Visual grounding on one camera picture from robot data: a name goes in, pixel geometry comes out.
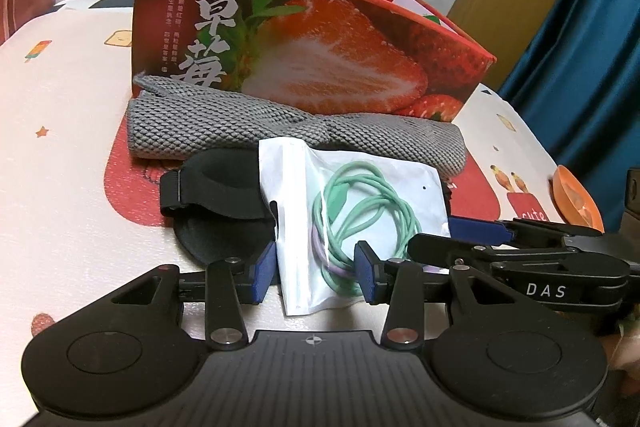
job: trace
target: blue curtain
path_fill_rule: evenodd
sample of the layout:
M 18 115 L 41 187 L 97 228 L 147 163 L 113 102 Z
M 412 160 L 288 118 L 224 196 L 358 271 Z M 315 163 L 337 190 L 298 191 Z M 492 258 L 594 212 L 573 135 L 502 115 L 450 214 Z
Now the blue curtain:
M 640 165 L 640 0 L 557 0 L 499 92 L 617 231 Z

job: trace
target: gray towel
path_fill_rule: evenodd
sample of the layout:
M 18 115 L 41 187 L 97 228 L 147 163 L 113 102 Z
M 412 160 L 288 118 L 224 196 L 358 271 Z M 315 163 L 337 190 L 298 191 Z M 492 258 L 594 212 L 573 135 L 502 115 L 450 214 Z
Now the gray towel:
M 354 150 L 434 167 L 448 180 L 466 161 L 460 129 L 451 123 L 389 114 L 312 115 L 236 92 L 138 76 L 143 91 L 127 108 L 129 150 L 140 158 L 183 160 L 212 147 L 254 148 L 288 136 L 318 149 Z

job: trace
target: orange bowl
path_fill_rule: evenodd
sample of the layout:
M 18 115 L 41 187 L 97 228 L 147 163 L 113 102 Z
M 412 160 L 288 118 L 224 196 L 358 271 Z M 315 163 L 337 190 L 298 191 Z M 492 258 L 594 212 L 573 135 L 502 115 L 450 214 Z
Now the orange bowl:
M 595 201 L 571 171 L 562 165 L 554 172 L 552 191 L 558 211 L 567 222 L 604 233 L 602 216 Z

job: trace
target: green cable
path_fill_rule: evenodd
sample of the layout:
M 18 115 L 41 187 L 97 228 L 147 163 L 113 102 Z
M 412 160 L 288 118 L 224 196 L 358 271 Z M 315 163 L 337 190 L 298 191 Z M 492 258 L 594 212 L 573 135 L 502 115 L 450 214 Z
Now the green cable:
M 355 169 L 364 169 L 368 173 L 345 175 Z M 347 192 L 355 184 L 367 185 L 376 194 L 359 201 L 344 218 L 337 232 L 334 232 L 334 221 L 347 201 Z M 324 281 L 338 295 L 362 295 L 360 286 L 354 280 L 353 261 L 342 251 L 342 242 L 355 233 L 368 229 L 380 219 L 385 210 L 393 217 L 398 234 L 392 257 L 405 259 L 406 245 L 409 239 L 421 232 L 420 223 L 411 206 L 398 196 L 376 166 L 363 161 L 347 163 L 335 171 L 324 189 L 318 192 L 311 210 L 311 220 L 315 228 L 312 235 L 317 233 L 320 244 L 312 238 L 312 249 L 321 261 Z M 364 216 L 372 212 L 373 215 L 363 221 Z

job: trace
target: strawberry box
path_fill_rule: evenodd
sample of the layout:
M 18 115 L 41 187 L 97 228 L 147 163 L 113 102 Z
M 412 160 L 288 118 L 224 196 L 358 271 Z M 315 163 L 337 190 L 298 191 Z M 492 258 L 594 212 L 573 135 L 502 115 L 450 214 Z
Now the strawberry box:
M 450 121 L 495 57 L 421 0 L 135 0 L 132 69 L 315 114 Z

